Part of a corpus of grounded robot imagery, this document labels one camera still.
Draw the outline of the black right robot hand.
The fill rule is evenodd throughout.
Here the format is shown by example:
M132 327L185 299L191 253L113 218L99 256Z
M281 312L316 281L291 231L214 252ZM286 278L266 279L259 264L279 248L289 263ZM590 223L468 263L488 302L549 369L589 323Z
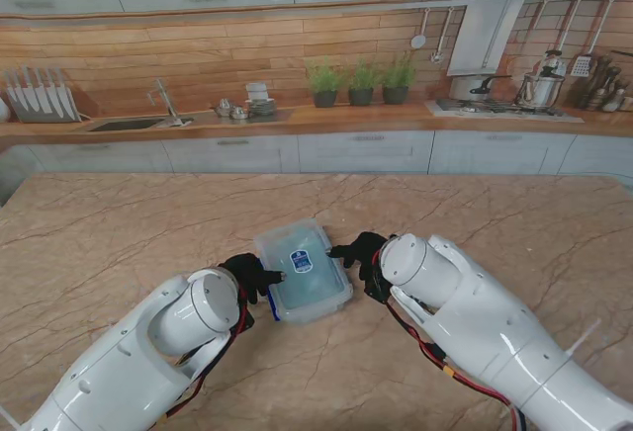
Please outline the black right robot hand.
M327 256L341 260L345 269L359 263L359 279L367 282L372 279L375 258L387 241L378 233L364 231L350 244L332 246Z

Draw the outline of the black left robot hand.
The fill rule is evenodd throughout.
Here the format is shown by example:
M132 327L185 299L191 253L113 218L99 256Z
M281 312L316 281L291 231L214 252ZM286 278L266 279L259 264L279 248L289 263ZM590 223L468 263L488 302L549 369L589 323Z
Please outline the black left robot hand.
M228 270L245 291L250 304L257 304L259 297L266 297L271 285L282 283L286 275L281 271L266 270L253 253L234 255L220 264Z

